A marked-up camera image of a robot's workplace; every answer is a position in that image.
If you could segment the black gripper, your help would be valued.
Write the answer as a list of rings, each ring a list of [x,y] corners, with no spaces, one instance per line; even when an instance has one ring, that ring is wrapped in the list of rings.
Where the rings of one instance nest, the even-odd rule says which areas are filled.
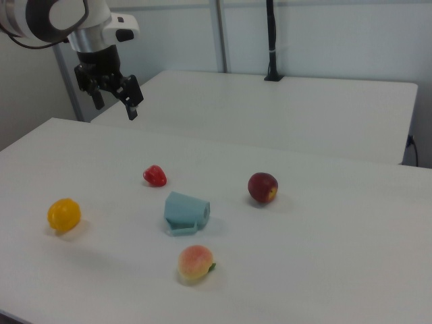
[[[105,102],[99,85],[108,84],[109,92],[121,101],[129,120],[138,117],[137,107],[143,102],[140,85],[135,75],[123,76],[120,72],[120,58],[115,45],[93,53],[77,52],[79,64],[74,68],[78,87],[92,97],[96,110]]]

